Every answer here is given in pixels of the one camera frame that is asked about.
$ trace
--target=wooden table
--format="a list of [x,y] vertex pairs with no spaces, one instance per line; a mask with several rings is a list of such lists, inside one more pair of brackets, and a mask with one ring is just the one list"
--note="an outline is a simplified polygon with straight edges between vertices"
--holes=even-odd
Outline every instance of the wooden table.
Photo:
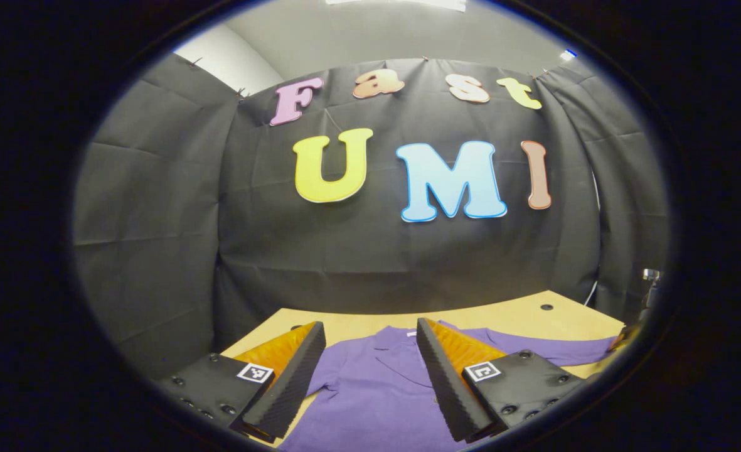
[[[551,305],[553,309],[546,311],[541,308],[542,305]],[[491,305],[418,314],[351,315],[279,309],[272,317],[267,318],[264,323],[221,354],[225,357],[236,357],[242,352],[246,352],[289,331],[292,326],[304,325],[310,323],[310,321],[322,321],[325,329],[326,346],[330,346],[351,338],[375,335],[385,326],[414,328],[418,317],[445,320],[461,329],[490,328],[510,335],[548,338],[549,340],[599,340],[599,338],[618,335],[624,326],[615,318],[608,317],[551,291],[509,301],[500,301],[500,303]],[[586,378],[591,374],[600,372],[609,361],[611,361],[611,358],[599,363],[567,366],[563,369],[577,375],[577,377]],[[316,395],[313,394],[304,399],[289,431],[295,428]],[[282,439],[276,439],[273,444],[261,440],[256,441],[270,446],[278,446]]]

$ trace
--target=blue letter m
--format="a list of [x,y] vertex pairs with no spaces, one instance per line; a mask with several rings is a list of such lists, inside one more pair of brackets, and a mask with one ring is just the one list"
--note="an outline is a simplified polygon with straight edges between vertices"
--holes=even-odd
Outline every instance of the blue letter m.
[[496,174],[493,173],[493,153],[496,148],[485,141],[468,141],[459,148],[454,169],[440,158],[434,148],[418,143],[399,147],[395,154],[407,163],[410,186],[410,205],[402,212],[404,221],[431,221],[437,218],[437,209],[429,204],[427,190],[431,189],[448,217],[459,211],[465,187],[470,200],[465,215],[471,218],[503,217],[507,204],[499,198]]

